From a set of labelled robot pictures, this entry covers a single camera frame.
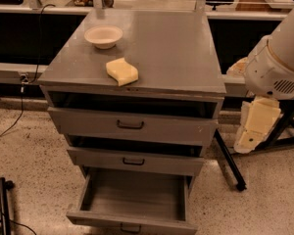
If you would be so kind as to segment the grey bottom drawer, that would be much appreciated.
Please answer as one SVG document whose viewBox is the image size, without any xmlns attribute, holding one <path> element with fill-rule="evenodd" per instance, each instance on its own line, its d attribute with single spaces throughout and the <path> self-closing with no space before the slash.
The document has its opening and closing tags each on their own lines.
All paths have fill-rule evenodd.
<svg viewBox="0 0 294 235">
<path fill-rule="evenodd" d="M 187 204 L 185 176 L 91 168 L 79 203 L 67 218 L 76 225 L 115 229 L 122 235 L 195 235 Z"/>
</svg>

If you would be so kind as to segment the grey drawer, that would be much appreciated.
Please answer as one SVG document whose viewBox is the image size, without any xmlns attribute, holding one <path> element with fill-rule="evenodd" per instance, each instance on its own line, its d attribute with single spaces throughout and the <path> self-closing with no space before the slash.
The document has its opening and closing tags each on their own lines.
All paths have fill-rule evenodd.
<svg viewBox="0 0 294 235">
<path fill-rule="evenodd" d="M 185 176 L 91 168 L 79 203 L 67 218 L 76 225 L 115 229 L 122 235 L 195 235 L 187 204 Z"/>
<path fill-rule="evenodd" d="M 154 143 L 209 146 L 214 119 L 48 108 L 59 133 Z"/>
<path fill-rule="evenodd" d="M 68 154 L 74 165 L 186 176 L 197 176 L 204 163 L 203 158 L 94 148 L 69 147 Z"/>
</svg>

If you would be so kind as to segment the grey middle drawer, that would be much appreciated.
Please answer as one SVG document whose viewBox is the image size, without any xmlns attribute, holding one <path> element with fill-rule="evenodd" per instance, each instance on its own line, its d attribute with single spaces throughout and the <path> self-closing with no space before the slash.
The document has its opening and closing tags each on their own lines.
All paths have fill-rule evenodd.
<svg viewBox="0 0 294 235">
<path fill-rule="evenodd" d="M 68 154 L 74 165 L 186 176 L 197 176 L 204 163 L 203 158 L 94 148 L 69 147 Z"/>
</svg>

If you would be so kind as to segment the grey metal drawer cabinet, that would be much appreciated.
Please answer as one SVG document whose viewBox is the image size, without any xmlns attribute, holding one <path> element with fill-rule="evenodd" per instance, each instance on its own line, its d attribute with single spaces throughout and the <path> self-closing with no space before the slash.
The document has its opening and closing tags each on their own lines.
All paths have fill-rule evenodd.
<svg viewBox="0 0 294 235">
<path fill-rule="evenodd" d="M 94 26 L 119 27 L 110 49 L 84 38 Z M 124 58 L 138 79 L 118 86 L 106 64 Z M 214 119 L 225 87 L 205 15 L 195 12 L 93 11 L 40 76 L 49 107 Z M 69 147 L 203 158 L 210 146 L 63 134 Z"/>
</svg>

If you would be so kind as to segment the grey top drawer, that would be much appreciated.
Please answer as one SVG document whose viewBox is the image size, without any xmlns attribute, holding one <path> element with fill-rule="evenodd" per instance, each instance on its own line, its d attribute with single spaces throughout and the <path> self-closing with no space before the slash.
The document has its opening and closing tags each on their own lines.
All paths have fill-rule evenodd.
<svg viewBox="0 0 294 235">
<path fill-rule="evenodd" d="M 48 108 L 59 133 L 154 143 L 209 146 L 214 119 Z"/>
</svg>

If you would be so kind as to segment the black floor stand right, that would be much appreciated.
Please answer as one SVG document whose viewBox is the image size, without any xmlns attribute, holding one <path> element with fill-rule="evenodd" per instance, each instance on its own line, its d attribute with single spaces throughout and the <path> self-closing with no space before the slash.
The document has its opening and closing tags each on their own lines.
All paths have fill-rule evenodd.
<svg viewBox="0 0 294 235">
<path fill-rule="evenodd" d="M 260 143 L 256 147 L 256 149 L 251 152 L 251 154 L 254 155 L 261 152 L 273 151 L 294 146 L 294 137 L 280 139 L 280 135 L 288 127 L 294 129 L 294 99 L 282 101 L 282 117 L 277 121 L 277 124 L 270 132 L 267 139 L 264 142 Z M 246 182 L 240 170 L 238 169 L 232 157 L 232 154 L 229 152 L 223 139 L 221 138 L 221 134 L 218 130 L 215 131 L 214 138 L 216 139 L 218 146 L 227 164 L 229 165 L 232 174 L 234 175 L 234 178 L 237 181 L 237 184 L 235 185 L 236 189 L 240 192 L 246 190 Z"/>
</svg>

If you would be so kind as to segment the yellow wavy sponge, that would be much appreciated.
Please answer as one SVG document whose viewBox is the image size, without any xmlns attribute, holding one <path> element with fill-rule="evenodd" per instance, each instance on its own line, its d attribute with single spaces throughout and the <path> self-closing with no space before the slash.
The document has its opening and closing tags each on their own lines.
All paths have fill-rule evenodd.
<svg viewBox="0 0 294 235">
<path fill-rule="evenodd" d="M 138 69 L 129 64 L 124 58 L 108 62 L 106 71 L 118 83 L 118 86 L 130 84 L 138 79 Z"/>
</svg>

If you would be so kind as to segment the white paper bowl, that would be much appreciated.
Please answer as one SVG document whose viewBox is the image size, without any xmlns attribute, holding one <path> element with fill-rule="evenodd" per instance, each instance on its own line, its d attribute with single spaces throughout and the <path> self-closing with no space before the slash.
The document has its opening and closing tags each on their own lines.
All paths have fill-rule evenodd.
<svg viewBox="0 0 294 235">
<path fill-rule="evenodd" d="M 84 33 L 86 41 L 102 50 L 113 48 L 122 37 L 123 31 L 113 25 L 94 26 Z"/>
</svg>

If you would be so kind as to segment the black stand left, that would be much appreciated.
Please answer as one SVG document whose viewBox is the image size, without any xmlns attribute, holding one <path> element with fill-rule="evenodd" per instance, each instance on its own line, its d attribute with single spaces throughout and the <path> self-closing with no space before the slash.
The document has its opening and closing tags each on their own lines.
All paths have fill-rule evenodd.
<svg viewBox="0 0 294 235">
<path fill-rule="evenodd" d="M 12 235 L 7 192 L 13 187 L 12 181 L 0 177 L 0 228 L 2 235 Z"/>
</svg>

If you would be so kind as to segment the grey metal rail barrier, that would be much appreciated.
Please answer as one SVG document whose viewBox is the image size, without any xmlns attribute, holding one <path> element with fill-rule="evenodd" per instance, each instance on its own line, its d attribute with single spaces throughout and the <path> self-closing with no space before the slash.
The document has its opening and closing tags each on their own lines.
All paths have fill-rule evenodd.
<svg viewBox="0 0 294 235">
<path fill-rule="evenodd" d="M 51 8 L 41 14 L 0 12 L 0 83 L 18 84 L 21 73 L 49 65 L 86 15 Z M 222 11 L 207 16 L 223 71 L 286 17 L 282 12 Z"/>
</svg>

